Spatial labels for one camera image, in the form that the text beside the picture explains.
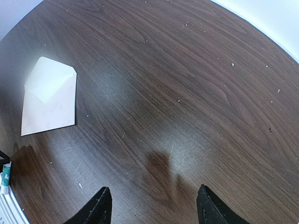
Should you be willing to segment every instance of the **envelope flap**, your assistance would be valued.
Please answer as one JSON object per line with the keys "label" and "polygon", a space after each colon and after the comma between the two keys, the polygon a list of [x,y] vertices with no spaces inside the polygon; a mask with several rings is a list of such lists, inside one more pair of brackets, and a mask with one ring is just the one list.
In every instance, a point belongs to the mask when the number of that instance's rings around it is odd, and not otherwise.
{"label": "envelope flap", "polygon": [[71,66],[40,57],[25,83],[25,91],[45,103],[68,78],[76,74]]}

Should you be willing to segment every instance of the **white envelope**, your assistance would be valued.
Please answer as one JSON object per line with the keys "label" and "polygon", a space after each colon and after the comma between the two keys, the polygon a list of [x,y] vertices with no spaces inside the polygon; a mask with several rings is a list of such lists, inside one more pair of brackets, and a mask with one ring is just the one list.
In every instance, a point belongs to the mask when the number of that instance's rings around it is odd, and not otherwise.
{"label": "white envelope", "polygon": [[21,136],[75,124],[77,73],[41,57],[25,83]]}

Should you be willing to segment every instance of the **dark wood tabletop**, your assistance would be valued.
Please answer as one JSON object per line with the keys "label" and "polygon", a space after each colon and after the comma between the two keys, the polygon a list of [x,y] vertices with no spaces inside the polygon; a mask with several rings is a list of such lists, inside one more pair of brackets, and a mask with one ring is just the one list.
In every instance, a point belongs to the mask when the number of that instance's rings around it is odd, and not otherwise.
{"label": "dark wood tabletop", "polygon": [[[78,73],[76,125],[20,137],[45,56]],[[0,42],[0,147],[32,224],[101,187],[113,224],[197,224],[209,186],[252,224],[299,220],[299,66],[208,0],[45,0]]]}

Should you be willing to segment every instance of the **white surface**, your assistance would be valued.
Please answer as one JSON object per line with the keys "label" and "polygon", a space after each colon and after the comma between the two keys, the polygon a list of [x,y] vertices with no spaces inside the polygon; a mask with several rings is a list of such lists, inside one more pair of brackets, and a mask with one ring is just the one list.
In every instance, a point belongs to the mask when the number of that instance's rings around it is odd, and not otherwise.
{"label": "white surface", "polygon": [[247,20],[299,63],[299,0],[211,0]]}
{"label": "white surface", "polygon": [[0,0],[0,41],[43,0]]}
{"label": "white surface", "polygon": [[8,195],[0,194],[0,224],[29,224],[10,187]]}
{"label": "white surface", "polygon": [[76,71],[41,57],[25,84],[21,136],[75,124]]}

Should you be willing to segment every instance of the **black object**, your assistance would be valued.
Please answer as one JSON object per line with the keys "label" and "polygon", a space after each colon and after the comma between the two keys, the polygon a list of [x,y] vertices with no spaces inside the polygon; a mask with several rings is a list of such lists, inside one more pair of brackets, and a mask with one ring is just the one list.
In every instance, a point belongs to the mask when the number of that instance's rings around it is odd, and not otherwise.
{"label": "black object", "polygon": [[102,187],[80,211],[64,224],[110,224],[111,211],[110,190]]}
{"label": "black object", "polygon": [[10,163],[10,158],[4,152],[0,151],[0,165]]}
{"label": "black object", "polygon": [[249,224],[204,184],[198,191],[197,212],[200,224]]}

